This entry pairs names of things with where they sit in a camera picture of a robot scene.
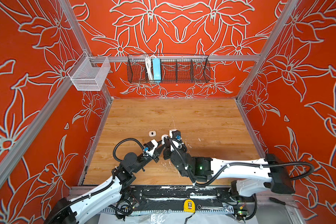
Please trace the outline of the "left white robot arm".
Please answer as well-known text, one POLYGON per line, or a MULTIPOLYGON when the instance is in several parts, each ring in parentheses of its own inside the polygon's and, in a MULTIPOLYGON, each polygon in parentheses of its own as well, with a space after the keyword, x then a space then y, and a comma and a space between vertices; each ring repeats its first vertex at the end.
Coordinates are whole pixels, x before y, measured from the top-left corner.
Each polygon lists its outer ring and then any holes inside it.
POLYGON ((96 188, 68 200, 60 199, 44 221, 45 224, 84 224, 103 209, 110 207, 117 215, 129 216, 133 212, 129 201, 130 185, 135 173, 143 170, 151 161, 158 162, 165 145, 150 141, 143 147, 142 154, 128 153, 112 170, 112 176, 96 188))

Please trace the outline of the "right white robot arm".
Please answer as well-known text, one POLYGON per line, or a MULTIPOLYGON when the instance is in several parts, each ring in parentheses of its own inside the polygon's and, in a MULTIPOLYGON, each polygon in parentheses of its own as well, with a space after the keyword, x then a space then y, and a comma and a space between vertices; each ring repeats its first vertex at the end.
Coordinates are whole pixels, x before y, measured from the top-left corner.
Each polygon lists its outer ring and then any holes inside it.
POLYGON ((193 186, 207 187, 218 179, 232 178, 230 194, 250 197, 270 190, 276 194, 295 193, 293 181, 308 177, 315 170, 304 161, 282 163, 275 155, 250 161, 228 161, 210 157, 193 157, 186 146, 166 140, 164 159, 169 159, 181 176, 188 177, 193 186))

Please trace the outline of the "white earbud charging case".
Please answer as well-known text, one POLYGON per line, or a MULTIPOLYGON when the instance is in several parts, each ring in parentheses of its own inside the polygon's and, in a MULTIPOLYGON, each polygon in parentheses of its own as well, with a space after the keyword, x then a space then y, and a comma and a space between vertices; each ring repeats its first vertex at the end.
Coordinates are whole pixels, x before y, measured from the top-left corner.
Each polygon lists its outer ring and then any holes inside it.
POLYGON ((149 135, 150 137, 155 137, 155 136, 156 136, 156 131, 150 131, 150 132, 148 133, 148 135, 149 135))

